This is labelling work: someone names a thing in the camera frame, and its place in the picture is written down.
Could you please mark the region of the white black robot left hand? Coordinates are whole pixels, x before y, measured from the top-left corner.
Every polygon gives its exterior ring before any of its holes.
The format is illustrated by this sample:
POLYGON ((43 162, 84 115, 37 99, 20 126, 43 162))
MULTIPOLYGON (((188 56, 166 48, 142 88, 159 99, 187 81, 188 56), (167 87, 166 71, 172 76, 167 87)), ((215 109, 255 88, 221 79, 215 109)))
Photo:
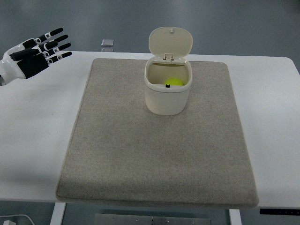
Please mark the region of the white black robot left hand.
POLYGON ((68 35, 53 38, 63 31, 58 28, 37 38, 28 39, 7 50, 0 61, 0 85, 5 86, 15 79, 29 79, 47 69, 51 64, 72 55, 62 53, 70 43, 59 46, 68 35))

